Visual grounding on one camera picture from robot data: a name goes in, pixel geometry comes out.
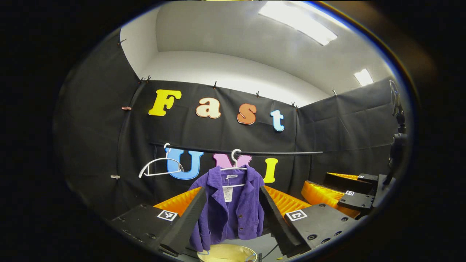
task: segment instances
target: blue letter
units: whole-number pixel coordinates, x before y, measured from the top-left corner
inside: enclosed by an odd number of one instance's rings
[[[183,154],[184,152],[185,151],[181,149],[171,148],[171,151],[168,153],[168,158],[179,161],[181,154]],[[170,174],[174,178],[189,180],[199,175],[201,156],[204,153],[197,151],[188,151],[188,153],[191,155],[191,170],[189,172],[176,172],[177,170],[179,170],[178,163],[175,161],[167,160],[167,171],[175,172]]]
[[[280,110],[270,112],[270,116],[274,117],[275,130],[277,130],[278,132],[282,132],[285,129],[285,127],[280,124],[280,119],[283,119],[283,115],[280,114]]]

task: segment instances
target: orange gripper pad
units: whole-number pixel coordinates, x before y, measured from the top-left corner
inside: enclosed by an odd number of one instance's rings
[[[360,214],[360,212],[357,210],[341,207],[338,205],[338,201],[345,195],[344,193],[323,187],[318,184],[314,184],[309,181],[304,182],[304,185],[301,190],[301,195],[311,205],[324,203],[337,209],[343,214],[350,216],[351,218],[355,218]]]
[[[170,212],[176,212],[179,216],[182,216],[200,189],[201,187],[194,188],[190,191],[184,192],[161,203],[158,203],[154,207]]]
[[[329,172],[327,172],[327,174],[331,174],[331,175],[342,177],[342,178],[348,178],[352,180],[357,180],[357,177],[358,177],[356,175],[346,175],[346,174],[337,174],[337,173],[329,173]]]
[[[311,206],[310,204],[301,201],[295,197],[292,197],[288,194],[285,194],[281,191],[278,191],[268,186],[264,187],[267,190],[270,197],[272,198],[272,200],[274,201],[282,217],[285,216],[285,214],[288,212],[296,211],[298,209],[303,209]]]

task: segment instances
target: white hanger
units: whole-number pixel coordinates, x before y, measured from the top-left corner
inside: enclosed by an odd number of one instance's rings
[[[146,169],[146,168],[147,168],[147,173],[144,173],[144,175],[145,175],[145,176],[148,176],[148,177],[150,177],[150,176],[158,176],[158,175],[166,175],[166,174],[176,173],[176,172],[180,172],[180,171],[184,172],[185,169],[183,168],[183,166],[181,165],[180,162],[178,162],[178,161],[176,161],[176,160],[174,160],[174,159],[168,158],[168,153],[170,153],[170,151],[171,151],[171,148],[168,149],[168,152],[165,154],[165,157],[164,157],[164,158],[154,159],[154,160],[152,160],[151,162],[147,163],[147,164],[141,169],[141,172],[139,172],[139,178],[141,178],[141,177],[143,176],[144,169]],[[150,165],[151,163],[154,163],[155,161],[165,160],[165,159],[166,159],[166,160],[173,160],[173,161],[177,162],[177,163],[178,163],[178,166],[179,166],[179,167],[178,167],[178,171],[174,171],[174,172],[164,172],[164,173],[157,173],[157,174],[150,174],[149,165]]]
[[[235,149],[235,150],[232,151],[232,159],[233,159],[233,162],[234,162],[233,167],[222,168],[222,169],[220,169],[220,171],[223,171],[223,170],[230,170],[230,169],[243,169],[243,170],[247,170],[247,168],[245,168],[245,167],[237,167],[237,166],[238,166],[238,161],[234,158],[234,154],[235,154],[237,151],[238,151],[238,152],[241,152],[241,150],[239,150],[239,149]],[[237,187],[237,186],[244,186],[244,184],[241,184],[241,185],[233,185],[233,186],[223,186],[223,188],[225,188],[225,187]]]
[[[245,167],[237,167],[237,166],[238,166],[238,161],[234,158],[234,154],[235,154],[237,151],[238,151],[238,152],[241,152],[241,150],[239,150],[239,149],[235,149],[235,150],[232,151],[232,159],[233,159],[233,162],[234,162],[233,167],[222,168],[222,169],[220,169],[220,171],[223,171],[223,170],[230,170],[230,169],[243,169],[243,170],[247,170],[247,168],[245,168]]]

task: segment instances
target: yellow bucket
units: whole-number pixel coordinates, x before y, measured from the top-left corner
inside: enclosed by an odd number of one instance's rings
[[[198,252],[198,258],[201,262],[256,262],[257,254],[244,246],[217,244],[211,245],[209,251]]]

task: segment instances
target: pink letter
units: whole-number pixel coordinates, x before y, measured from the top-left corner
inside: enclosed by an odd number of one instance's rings
[[[221,168],[233,167],[230,162],[230,157],[225,154],[214,154],[213,158],[215,159],[215,166],[220,166]],[[238,157],[238,166],[249,165],[249,162],[253,159],[251,156],[242,155]]]

